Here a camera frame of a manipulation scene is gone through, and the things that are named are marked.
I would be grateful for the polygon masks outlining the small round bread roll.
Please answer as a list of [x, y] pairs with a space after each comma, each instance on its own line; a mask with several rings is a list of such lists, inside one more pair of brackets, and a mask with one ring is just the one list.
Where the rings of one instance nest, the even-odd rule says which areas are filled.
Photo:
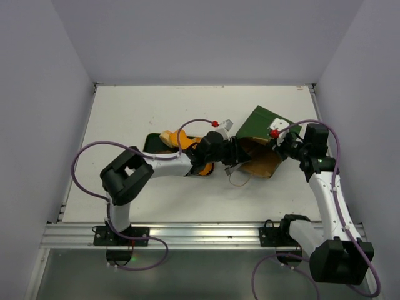
[[173, 141], [172, 141], [172, 139], [171, 139], [171, 134], [172, 134], [171, 131], [165, 130], [165, 131], [163, 131], [163, 132], [159, 135], [161, 141], [162, 141], [166, 146], [168, 146], [169, 148], [173, 148], [173, 147], [174, 147]]

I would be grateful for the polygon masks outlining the metal tongs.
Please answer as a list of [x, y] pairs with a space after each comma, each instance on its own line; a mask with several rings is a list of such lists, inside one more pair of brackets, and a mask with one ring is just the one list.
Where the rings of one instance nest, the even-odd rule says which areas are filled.
[[239, 166], [231, 166], [225, 169], [225, 172], [228, 176], [230, 176], [234, 171], [236, 171]]

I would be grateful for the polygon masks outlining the long orange twisted bread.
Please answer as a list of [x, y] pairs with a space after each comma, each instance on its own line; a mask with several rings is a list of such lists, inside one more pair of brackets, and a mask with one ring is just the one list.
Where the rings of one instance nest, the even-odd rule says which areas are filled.
[[[195, 148], [202, 140], [201, 137], [189, 137], [185, 130], [180, 132], [174, 131], [169, 135], [169, 139], [173, 147], [179, 147], [178, 142], [180, 142], [182, 150], [188, 149], [190, 147]], [[214, 171], [214, 163], [207, 163], [206, 166], [198, 172], [200, 176], [209, 176]]]

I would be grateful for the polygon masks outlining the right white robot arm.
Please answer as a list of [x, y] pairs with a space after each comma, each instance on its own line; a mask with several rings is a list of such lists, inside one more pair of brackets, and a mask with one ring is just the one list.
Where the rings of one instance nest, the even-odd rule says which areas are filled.
[[285, 245], [297, 242], [309, 256], [312, 278], [318, 283], [360, 285], [374, 257], [373, 245], [364, 242], [351, 219], [341, 191], [337, 161], [328, 156], [329, 129], [309, 123], [302, 139], [291, 125], [276, 118], [270, 125], [272, 148], [283, 159], [299, 161], [321, 216], [319, 234], [305, 216], [287, 215], [278, 231]]

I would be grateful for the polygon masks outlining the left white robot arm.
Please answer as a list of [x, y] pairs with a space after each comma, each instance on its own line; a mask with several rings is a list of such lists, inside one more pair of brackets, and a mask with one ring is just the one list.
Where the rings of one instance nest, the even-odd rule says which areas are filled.
[[128, 242], [131, 227], [129, 210], [150, 179], [198, 175], [208, 164], [222, 163], [227, 169], [251, 160], [236, 137], [224, 136], [210, 131], [199, 142], [190, 142], [182, 153], [162, 154], [159, 157], [144, 157], [136, 154], [131, 146], [108, 164], [100, 173], [102, 187], [106, 191], [107, 236], [115, 245]]

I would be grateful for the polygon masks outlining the green paper bag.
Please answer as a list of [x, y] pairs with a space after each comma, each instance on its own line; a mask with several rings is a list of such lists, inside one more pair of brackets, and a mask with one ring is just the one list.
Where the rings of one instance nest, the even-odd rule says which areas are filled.
[[269, 179], [282, 163], [282, 159], [273, 151], [269, 125], [275, 118], [293, 122], [262, 106], [257, 106], [238, 129], [236, 137], [241, 146], [250, 155], [248, 162], [239, 164], [236, 171], [249, 175], [249, 178]]

